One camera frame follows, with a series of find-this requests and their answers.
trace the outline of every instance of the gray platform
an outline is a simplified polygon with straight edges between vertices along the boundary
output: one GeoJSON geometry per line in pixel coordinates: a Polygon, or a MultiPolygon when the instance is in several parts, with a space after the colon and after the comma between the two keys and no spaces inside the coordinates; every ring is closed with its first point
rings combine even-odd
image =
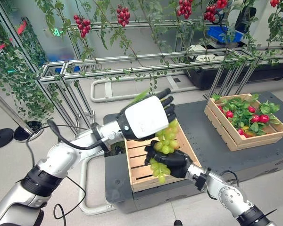
{"type": "MultiPolygon", "coordinates": [[[[283,122],[283,102],[270,92],[260,94],[259,101],[280,104],[275,115],[283,122]]],[[[202,167],[215,172],[232,170],[244,181],[283,169],[283,138],[275,144],[231,152],[204,114],[206,101],[176,106],[177,119],[196,153],[202,167]]],[[[104,123],[115,119],[104,117],[104,123]]],[[[133,193],[130,187],[126,154],[105,157],[106,199],[124,213],[153,207],[170,200],[198,194],[189,180],[174,182],[133,193]]]]}

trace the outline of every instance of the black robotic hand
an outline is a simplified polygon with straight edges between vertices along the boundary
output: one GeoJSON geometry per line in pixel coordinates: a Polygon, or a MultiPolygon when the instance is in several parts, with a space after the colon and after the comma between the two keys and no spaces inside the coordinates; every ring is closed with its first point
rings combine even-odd
{"type": "Polygon", "coordinates": [[[145,164],[149,165],[150,159],[153,158],[154,160],[167,165],[171,171],[170,174],[173,177],[185,178],[189,166],[193,163],[192,159],[180,150],[175,150],[173,153],[167,155],[157,152],[154,149],[154,144],[156,142],[157,141],[152,140],[151,145],[145,147],[145,151],[147,152],[145,164]]]}
{"type": "Polygon", "coordinates": [[[143,141],[154,138],[154,133],[166,128],[176,118],[173,97],[164,99],[169,88],[125,107],[116,120],[127,140],[143,141]]]}

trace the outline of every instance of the green grapes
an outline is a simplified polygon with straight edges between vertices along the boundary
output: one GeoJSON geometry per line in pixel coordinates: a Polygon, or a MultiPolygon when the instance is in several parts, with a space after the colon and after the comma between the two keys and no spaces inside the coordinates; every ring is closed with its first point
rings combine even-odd
{"type": "MultiPolygon", "coordinates": [[[[169,123],[168,128],[155,133],[159,141],[155,143],[154,149],[163,154],[173,153],[175,149],[179,148],[179,144],[176,139],[176,134],[178,132],[178,121],[175,119],[169,123]]],[[[160,183],[165,183],[165,175],[171,173],[170,169],[167,168],[165,164],[150,159],[151,170],[153,170],[152,175],[158,177],[160,183]]]]}

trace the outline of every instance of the grape bunch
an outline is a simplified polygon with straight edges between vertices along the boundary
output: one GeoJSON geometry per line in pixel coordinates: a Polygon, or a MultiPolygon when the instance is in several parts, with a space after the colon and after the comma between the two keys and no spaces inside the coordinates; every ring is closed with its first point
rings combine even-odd
{"type": "Polygon", "coordinates": [[[205,20],[209,20],[210,22],[213,22],[216,20],[215,18],[215,13],[216,13],[216,6],[207,6],[206,12],[203,15],[203,18],[205,20]]]}
{"type": "Polygon", "coordinates": [[[117,9],[117,22],[122,25],[123,27],[126,27],[126,24],[129,23],[130,18],[130,12],[128,7],[122,7],[121,4],[119,4],[117,9]]]}
{"type": "Polygon", "coordinates": [[[177,11],[177,15],[183,15],[185,19],[188,19],[192,14],[192,2],[193,0],[179,0],[179,9],[177,11]]]}
{"type": "Polygon", "coordinates": [[[276,7],[280,3],[280,0],[270,0],[270,5],[276,7]]]}
{"type": "Polygon", "coordinates": [[[218,0],[216,2],[216,8],[225,8],[227,6],[227,0],[218,0]]]}
{"type": "MultiPolygon", "coordinates": [[[[173,153],[175,149],[179,148],[179,144],[176,140],[176,134],[178,132],[178,121],[173,120],[169,123],[168,128],[163,129],[157,133],[155,136],[158,137],[159,141],[155,143],[154,149],[163,154],[173,153]]],[[[170,170],[166,167],[165,164],[150,159],[151,169],[153,170],[153,176],[158,177],[160,183],[166,181],[165,174],[170,174],[170,170]]]]}
{"type": "Polygon", "coordinates": [[[89,33],[90,20],[85,20],[84,17],[79,15],[74,15],[75,23],[77,24],[77,28],[81,32],[81,37],[84,38],[87,33],[89,33]]]}

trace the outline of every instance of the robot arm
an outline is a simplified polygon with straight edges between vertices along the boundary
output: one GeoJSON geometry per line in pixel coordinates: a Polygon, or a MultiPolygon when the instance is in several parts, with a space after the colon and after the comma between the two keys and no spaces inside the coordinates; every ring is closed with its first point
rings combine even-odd
{"type": "Polygon", "coordinates": [[[241,188],[225,182],[210,168],[203,169],[193,164],[190,157],[180,150],[175,150],[174,153],[168,155],[156,152],[153,148],[155,143],[156,141],[152,141],[151,146],[145,148],[145,151],[148,152],[145,160],[146,165],[149,164],[151,158],[154,158],[156,161],[166,164],[172,176],[195,182],[198,190],[207,192],[212,199],[219,200],[241,226],[276,226],[247,199],[241,188]]]}
{"type": "Polygon", "coordinates": [[[64,143],[53,146],[46,159],[41,159],[22,180],[15,183],[0,202],[0,226],[39,226],[43,219],[42,208],[52,192],[83,159],[104,150],[111,144],[126,139],[153,138],[154,133],[168,126],[176,116],[168,105],[172,97],[162,100],[170,89],[145,98],[124,108],[116,120],[79,134],[72,141],[65,140],[57,126],[49,121],[51,129],[64,143]]]}

